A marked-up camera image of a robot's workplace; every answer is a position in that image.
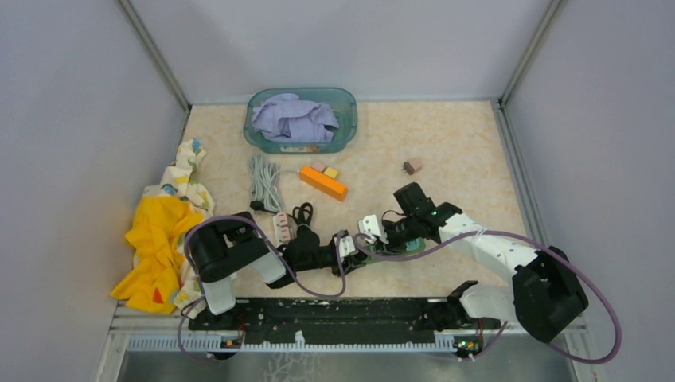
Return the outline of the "green power strip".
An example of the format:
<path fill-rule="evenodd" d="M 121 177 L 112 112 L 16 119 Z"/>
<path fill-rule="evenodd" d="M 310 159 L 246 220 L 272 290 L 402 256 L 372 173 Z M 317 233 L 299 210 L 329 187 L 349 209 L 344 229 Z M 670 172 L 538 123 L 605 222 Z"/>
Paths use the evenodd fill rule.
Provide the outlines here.
<path fill-rule="evenodd" d="M 370 245 L 366 242 L 365 249 L 367 250 L 367 252 L 369 252 L 368 257 L 372 261 L 387 261 L 387 262 L 409 261 L 410 259 L 418 259 L 419 254 L 423 253 L 422 251 L 420 253 L 410 254 L 406 253 L 404 248 L 386 248 L 383 243 Z"/>

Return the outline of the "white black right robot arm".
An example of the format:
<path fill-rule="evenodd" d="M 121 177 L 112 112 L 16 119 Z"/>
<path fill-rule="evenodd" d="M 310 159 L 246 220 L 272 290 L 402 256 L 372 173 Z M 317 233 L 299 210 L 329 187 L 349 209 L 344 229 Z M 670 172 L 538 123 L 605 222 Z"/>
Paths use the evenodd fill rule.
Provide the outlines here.
<path fill-rule="evenodd" d="M 588 308 L 587 296 L 576 274 L 562 264 L 567 256 L 558 248 L 541 250 L 490 235 L 458 206 L 436 205 L 416 182 L 394 197 L 403 214 L 399 220 L 371 215 L 360 222 L 360 232 L 371 242 L 389 251 L 415 239 L 446 243 L 505 282 L 486 286 L 467 281 L 458 287 L 448 306 L 453 325 L 468 328 L 478 318 L 516 321 L 532 337 L 549 343 Z"/>

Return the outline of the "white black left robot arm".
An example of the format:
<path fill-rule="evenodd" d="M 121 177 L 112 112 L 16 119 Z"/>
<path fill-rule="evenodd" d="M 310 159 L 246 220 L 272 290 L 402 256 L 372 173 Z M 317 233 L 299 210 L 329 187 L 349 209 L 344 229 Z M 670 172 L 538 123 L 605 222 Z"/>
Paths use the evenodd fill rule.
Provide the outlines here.
<path fill-rule="evenodd" d="M 191 228 L 184 250 L 197 276 L 207 318 L 219 329 L 233 327 L 239 317 L 232 281 L 235 274 L 252 267 L 266 285 L 279 289 L 298 281 L 298 273 L 328 268 L 344 278 L 365 266 L 366 256 L 358 251 L 346 231 L 334 235 L 327 245 L 312 231 L 313 208 L 305 203 L 292 214 L 280 212 L 273 218 L 273 244 L 249 212 L 215 216 Z"/>

